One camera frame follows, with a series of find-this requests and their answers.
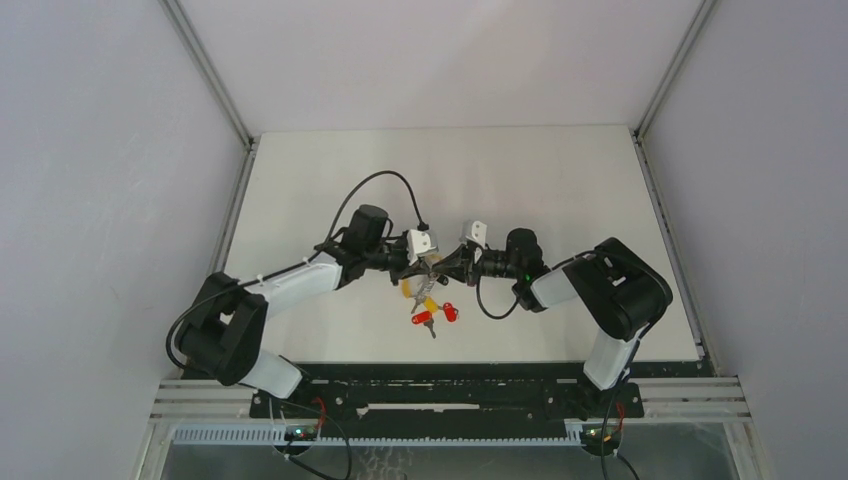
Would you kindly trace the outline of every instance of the robotic arm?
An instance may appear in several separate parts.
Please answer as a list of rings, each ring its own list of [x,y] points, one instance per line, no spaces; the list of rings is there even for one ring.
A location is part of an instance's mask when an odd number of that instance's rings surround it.
[[[605,391],[625,376],[639,341],[672,301],[665,280],[615,238],[549,268],[532,230],[512,230],[505,250],[491,250],[486,225],[471,221],[463,225],[460,247],[431,267],[421,259],[436,251],[435,238],[409,230],[389,243],[382,237],[387,222],[384,210],[363,205],[339,241],[316,246],[316,255],[296,268],[249,284],[212,274],[184,314],[174,345],[223,385],[247,384],[287,398],[301,372],[260,349],[266,317],[343,288],[367,269],[389,272],[393,284],[430,273],[472,287],[484,276],[511,278],[525,310],[541,312],[578,296],[583,300],[601,329],[584,373],[594,388]],[[230,316],[229,322],[222,316]]]

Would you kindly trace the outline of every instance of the white panel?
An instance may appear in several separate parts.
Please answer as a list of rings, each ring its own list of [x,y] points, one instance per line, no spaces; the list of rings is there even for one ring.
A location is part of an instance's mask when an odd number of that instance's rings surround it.
[[[241,145],[155,1],[0,7],[0,465],[130,475]]]
[[[549,264],[617,236],[663,276],[671,267],[627,128],[531,127],[272,133],[262,136],[227,264],[255,276],[290,265],[323,240],[344,196],[385,168],[405,174],[441,252],[458,244],[462,222],[489,224],[503,248],[515,227],[534,229]],[[362,203],[383,206],[396,232],[414,227],[403,184],[368,184],[341,217]],[[511,282],[484,279],[484,303],[503,312]],[[486,362],[585,360],[597,327],[579,300],[542,314],[520,308],[504,321],[480,313],[474,290],[456,282],[433,291],[460,319],[441,314],[436,340],[410,322],[411,301],[388,275],[365,277],[307,300],[266,327],[263,346],[293,360]],[[679,300],[652,331],[642,360],[696,359]]]
[[[254,134],[629,124],[700,0],[184,0]]]
[[[846,476],[846,24],[845,1],[721,2],[648,139],[714,355],[784,480]]]

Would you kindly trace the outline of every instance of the workstation enclosure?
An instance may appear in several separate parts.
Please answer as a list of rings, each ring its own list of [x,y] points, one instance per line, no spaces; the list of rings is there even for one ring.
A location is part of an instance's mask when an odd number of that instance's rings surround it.
[[[442,254],[465,220],[485,222],[493,248],[513,228],[533,229],[548,264],[617,237],[674,295],[631,368],[624,451],[643,456],[631,461],[647,478],[716,478],[705,468],[717,461],[726,461],[726,478],[759,478],[745,398],[711,359],[643,148],[716,2],[160,3],[244,146],[210,273],[253,278],[300,261],[350,189],[386,169],[409,179]],[[396,232],[415,226],[395,179],[366,185],[341,221],[360,204],[386,209]],[[547,465],[539,478],[583,468],[575,465],[586,458],[564,460],[555,448],[580,452],[584,428],[600,423],[577,420],[565,401],[597,332],[582,304],[494,321],[473,289],[437,286],[432,296],[460,316],[437,318],[431,338],[409,322],[410,300],[386,277],[369,272],[269,318],[263,338],[307,372],[301,396],[322,399],[352,445],[366,449],[363,465],[389,458],[380,449],[390,446],[485,446],[492,450],[465,461],[484,465],[486,455],[520,447]],[[509,287],[481,286],[489,310],[510,307]],[[205,455],[285,444],[278,415],[269,426],[279,406],[269,401],[190,374],[163,380],[137,475],[179,478],[203,472],[191,465]],[[283,412],[287,428],[317,420]],[[648,447],[699,434],[691,450],[682,440],[677,453]],[[339,471],[341,439],[317,443],[330,453],[310,452],[312,463]],[[689,470],[681,459],[700,448],[714,457],[699,453],[704,468]],[[254,466],[282,461],[259,451],[235,456],[260,455],[244,460]],[[395,473],[385,478],[407,471]]]

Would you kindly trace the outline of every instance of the white table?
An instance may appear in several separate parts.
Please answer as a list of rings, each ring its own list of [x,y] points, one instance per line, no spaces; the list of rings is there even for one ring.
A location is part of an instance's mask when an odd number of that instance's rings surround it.
[[[674,303],[637,360],[696,360],[692,333],[642,172],[624,126],[447,128],[266,133],[241,207],[226,272],[247,278],[300,261],[321,242],[342,199],[378,170],[407,177],[444,255],[462,222],[488,224],[502,249],[515,227],[535,230],[548,265],[616,236],[663,275]],[[380,177],[363,187],[339,220],[360,204],[389,212],[395,233],[417,222],[403,184]],[[514,301],[511,281],[483,279],[487,309]],[[263,347],[312,362],[580,361],[597,326],[579,299],[541,314],[520,307],[506,320],[479,311],[474,290],[437,285],[439,302],[460,310],[436,316],[437,339],[410,322],[412,301],[388,274],[367,272],[347,287],[270,318]]]

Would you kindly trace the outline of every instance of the metal frame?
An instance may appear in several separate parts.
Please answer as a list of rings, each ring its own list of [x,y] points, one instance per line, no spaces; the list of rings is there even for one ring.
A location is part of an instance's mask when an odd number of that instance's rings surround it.
[[[215,254],[210,264],[210,271],[224,268],[226,258],[232,242],[232,235],[238,220],[247,183],[256,156],[257,142],[250,133],[240,117],[234,102],[230,98],[220,75],[214,68],[208,54],[206,53],[200,39],[197,36],[191,22],[186,15],[185,9],[179,0],[159,0],[169,20],[174,25],[192,61],[198,68],[213,98],[219,103],[222,112],[230,122],[233,131],[239,140],[245,145],[246,153],[242,161],[242,167],[233,187],[230,206],[224,220],[222,232],[219,236]],[[765,468],[765,455],[757,438],[756,431],[745,401],[744,394],[736,378],[709,377],[717,369],[711,363],[709,352],[709,336],[700,322],[698,306],[692,291],[686,281],[685,269],[683,268],[674,233],[662,201],[662,195],[651,169],[650,157],[644,151],[643,140],[650,129],[654,118],[667,98],[669,91],[678,77],[681,68],[692,52],[696,40],[702,33],[707,20],[711,17],[718,0],[703,0],[699,6],[692,22],[687,29],[684,38],[675,52],[664,73],[657,90],[643,114],[639,125],[632,132],[634,147],[639,158],[640,166],[645,177],[652,205],[657,220],[661,226],[663,241],[668,249],[675,276],[678,279],[684,309],[690,319],[693,335],[699,345],[702,358],[705,362],[681,362],[687,365],[682,368],[666,368],[660,373],[652,371],[654,367],[647,367],[648,376],[684,375],[680,378],[634,378],[641,390],[642,406],[645,409],[643,418],[629,418],[629,423],[657,424],[657,423],[720,423],[725,427],[728,443],[731,447],[733,462],[736,466],[740,480],[752,480],[768,478]],[[551,367],[560,371],[560,375],[568,375],[574,365],[552,364]],[[324,376],[333,378],[353,375],[372,376],[385,378],[397,378],[385,366],[359,366],[360,373],[349,365],[324,365]],[[427,375],[427,366],[421,375]],[[491,371],[469,372],[477,378],[491,378]],[[573,375],[562,378],[559,382],[573,382]],[[326,379],[315,382],[327,383]],[[282,429],[277,430],[268,419],[250,418],[250,409],[254,401],[254,391],[246,387],[223,387],[213,380],[163,380],[154,402],[148,427],[145,431],[142,445],[140,447],[138,460],[136,461],[135,479],[159,479],[164,471],[168,451],[175,444],[216,444],[216,445],[255,445],[270,443],[281,444],[283,438]],[[405,410],[410,405],[383,406],[388,409]],[[312,425],[314,419],[287,418],[287,424]],[[409,446],[438,445],[563,445],[576,446],[579,444],[579,432],[586,423],[600,423],[600,419],[589,419],[583,422],[577,419],[563,421],[561,436],[543,438],[510,438],[499,440],[463,440],[457,439],[435,439],[435,440],[410,440],[410,439],[382,439],[382,438],[355,438],[351,439],[353,445],[381,446],[404,444]],[[323,438],[319,441],[325,445],[339,445],[338,438]]]

